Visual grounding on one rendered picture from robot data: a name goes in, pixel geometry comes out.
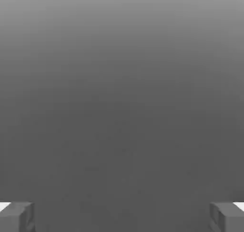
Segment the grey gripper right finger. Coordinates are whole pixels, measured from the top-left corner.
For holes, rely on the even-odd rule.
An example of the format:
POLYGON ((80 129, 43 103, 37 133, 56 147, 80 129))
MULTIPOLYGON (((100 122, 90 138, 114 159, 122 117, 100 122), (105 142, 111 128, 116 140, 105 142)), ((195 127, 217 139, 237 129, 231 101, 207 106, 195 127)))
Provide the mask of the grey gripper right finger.
POLYGON ((211 232, 244 232, 244 202, 211 202, 211 232))

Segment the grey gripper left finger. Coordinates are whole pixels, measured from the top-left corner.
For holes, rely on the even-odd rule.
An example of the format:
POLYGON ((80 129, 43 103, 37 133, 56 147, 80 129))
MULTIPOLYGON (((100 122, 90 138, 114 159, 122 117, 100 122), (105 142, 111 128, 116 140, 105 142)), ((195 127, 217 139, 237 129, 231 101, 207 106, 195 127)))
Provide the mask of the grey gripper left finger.
POLYGON ((0 202, 0 232, 36 232, 35 204, 28 201, 0 202))

